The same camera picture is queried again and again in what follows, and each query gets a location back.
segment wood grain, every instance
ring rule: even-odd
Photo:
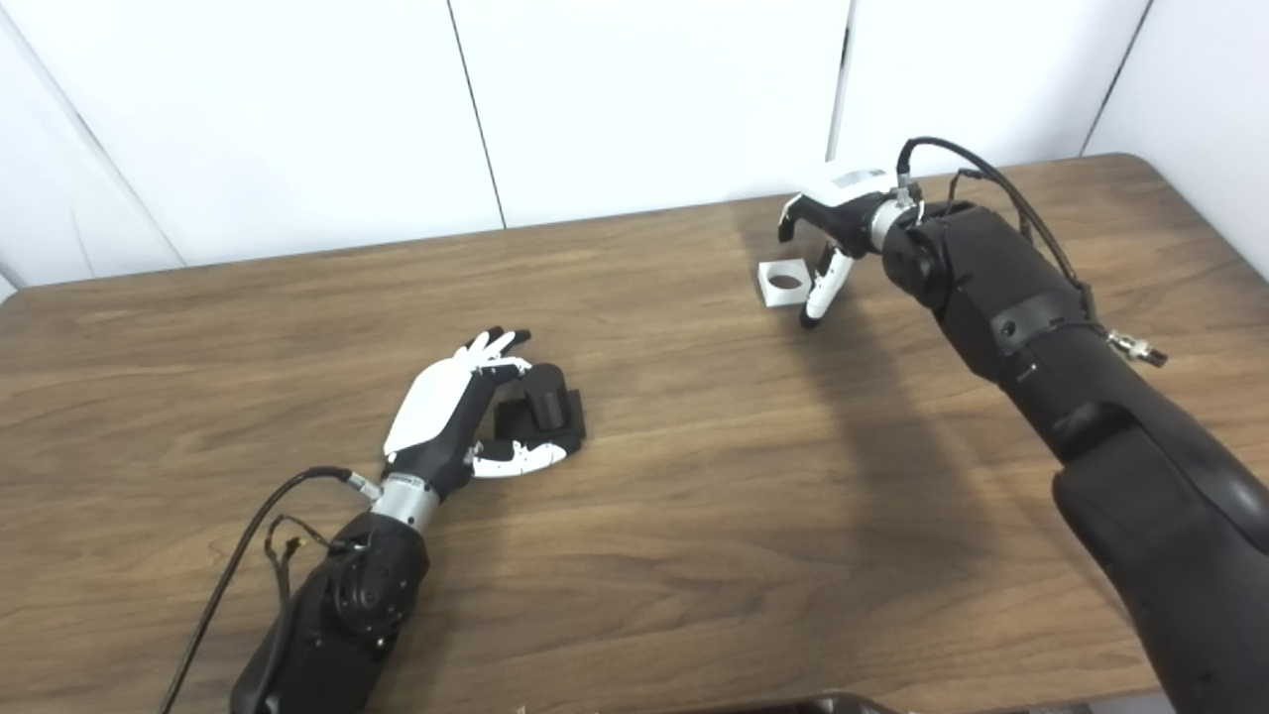
[[[1128,156],[1009,171],[1148,379],[1269,474],[1269,289]],[[943,190],[929,181],[930,194]],[[1006,208],[989,186],[962,193]],[[1056,464],[934,322],[855,266],[820,328],[768,309],[783,197],[23,290],[0,311],[0,710],[145,711],[289,474],[377,473],[410,379],[528,326],[590,440],[477,483],[377,713],[669,713],[850,692],[966,713],[1155,686],[1049,500]],[[358,497],[284,510],[332,531]],[[301,553],[306,572],[316,553]],[[274,616],[253,550],[178,705],[225,711]]]

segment cable connector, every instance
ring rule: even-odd
[[[365,498],[369,498],[372,503],[378,501],[379,497],[383,496],[383,490],[379,488],[379,484],[372,482],[371,479],[367,479],[365,477],[358,474],[357,472],[353,472],[353,476],[348,477],[348,481],[344,483],[346,483],[349,488],[352,488],[357,493],[360,493]]]
[[[1156,368],[1162,368],[1167,364],[1167,354],[1155,349],[1145,339],[1137,339],[1131,334],[1110,330],[1107,332],[1107,341],[1110,342],[1110,346],[1122,351],[1128,361],[1146,363]]]
[[[904,211],[916,205],[916,199],[912,197],[912,174],[904,171],[898,174],[898,185],[895,188],[895,202]]]

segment robot finger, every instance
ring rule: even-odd
[[[581,449],[577,436],[551,441],[481,441],[476,444],[472,476],[477,479],[509,479],[558,464]]]

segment robotic hand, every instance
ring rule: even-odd
[[[529,336],[528,330],[491,327],[419,374],[383,443],[388,486],[393,474],[424,478],[439,503],[472,477],[518,477],[581,449],[584,434],[561,430],[572,415],[560,369],[534,368],[519,356],[504,355]],[[511,439],[473,444],[494,391],[511,380],[524,384],[538,434],[525,429],[509,432],[500,420],[499,436],[510,434]]]
[[[348,479],[371,509],[284,602],[233,685],[233,714],[360,711],[414,613],[429,567],[423,531],[440,503],[472,477],[527,474],[581,449],[580,397],[560,369],[505,355],[527,339],[491,327],[414,380],[383,445],[381,483]],[[494,441],[475,441],[495,391],[515,380],[525,397],[499,405]]]
[[[954,180],[947,202],[926,207],[909,175],[919,145],[972,162],[959,175],[996,183],[1020,226],[956,200]],[[1090,289],[995,166],[920,137],[895,174],[829,165],[786,205],[780,241],[798,219],[830,237],[802,323],[819,322],[854,257],[879,254],[1061,463],[1057,509],[1118,591],[1178,714],[1269,711],[1269,490],[1128,365],[1162,367],[1166,355],[1099,322]]]

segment black cable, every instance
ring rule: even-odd
[[[316,529],[308,524],[289,516],[287,514],[279,514],[272,524],[269,524],[269,530],[264,534],[264,555],[273,563],[273,573],[278,580],[278,623],[273,628],[273,642],[269,643],[269,657],[265,659],[264,675],[260,677],[260,687],[255,692],[255,701],[247,709],[249,713],[259,711],[261,699],[264,694],[269,691],[269,685],[278,673],[278,667],[282,666],[282,658],[287,653],[287,642],[289,642],[291,625],[294,620],[294,613],[291,609],[291,557],[299,550],[302,545],[298,538],[289,539],[287,547],[279,558],[277,552],[273,550],[273,534],[278,530],[278,526],[283,521],[291,521],[308,534],[319,545],[326,548],[327,550],[332,548],[331,543],[322,538]]]
[[[225,572],[221,573],[220,582],[217,582],[216,587],[212,590],[212,597],[207,601],[207,606],[203,609],[203,614],[199,616],[198,624],[194,626],[194,634],[189,638],[189,644],[185,646],[185,654],[181,656],[180,663],[176,665],[176,673],[173,675],[171,684],[168,685],[168,694],[164,695],[162,704],[159,705],[159,714],[170,714],[173,704],[176,703],[176,695],[180,692],[180,686],[185,682],[185,675],[189,673],[189,666],[194,662],[194,654],[198,652],[198,646],[202,644],[203,635],[207,634],[207,626],[212,623],[212,615],[216,614],[216,607],[220,606],[221,599],[225,597],[225,591],[228,588],[230,580],[233,577],[233,572],[242,561],[242,554],[246,553],[246,548],[251,544],[251,538],[255,536],[255,531],[260,529],[260,524],[264,521],[264,517],[269,515],[269,511],[273,510],[278,501],[282,501],[282,497],[286,496],[287,492],[308,479],[335,478],[340,482],[348,482],[352,476],[353,472],[339,467],[313,467],[307,472],[301,472],[287,479],[284,484],[278,487],[278,490],[264,501],[260,510],[251,517],[251,523],[247,524],[246,530],[242,531],[242,538],[239,539],[239,544],[230,555],[228,563],[225,564]]]
[[[1009,194],[1009,198],[1013,199],[1019,213],[1025,216],[1030,224],[1036,226],[1036,230],[1039,232],[1041,238],[1044,240],[1044,245],[1048,246],[1049,252],[1053,254],[1053,260],[1057,261],[1057,266],[1062,269],[1062,274],[1066,275],[1066,279],[1081,292],[1088,289],[1086,285],[1080,282],[1079,275],[1075,273],[1075,265],[1071,264],[1071,260],[1066,256],[1066,251],[1063,251],[1062,246],[1057,242],[1057,237],[1053,236],[1053,231],[1048,230],[1048,226],[1039,217],[1039,213],[1036,212],[1036,208],[1030,204],[1030,202],[1027,200],[1027,197],[1018,190],[1018,186],[1015,186],[1013,181],[1005,176],[1005,174],[1000,172],[1000,169],[992,166],[973,151],[970,151],[968,148],[945,138],[917,136],[916,138],[909,138],[907,142],[904,143],[904,148],[898,152],[898,160],[895,162],[895,172],[901,176],[906,176],[912,172],[912,150],[921,145],[938,146],[961,156],[973,164],[975,167],[982,171],[989,179],[1000,185],[1000,188]]]
[[[987,178],[987,175],[980,170],[966,169],[966,167],[958,169],[956,175],[952,176],[952,181],[948,184],[948,200],[947,204],[943,207],[943,212],[940,213],[940,216],[947,216],[948,213],[952,212],[952,203],[956,200],[956,186],[957,183],[961,180],[961,176],[972,178],[975,180],[990,180],[991,183],[996,183],[990,178]],[[1020,205],[1018,205],[1018,203],[1014,203],[1014,208],[1018,211],[1018,232],[1020,232],[1023,237],[1027,238],[1027,242],[1034,243],[1036,237],[1032,236],[1030,221],[1027,219],[1027,214],[1023,213],[1023,209]]]

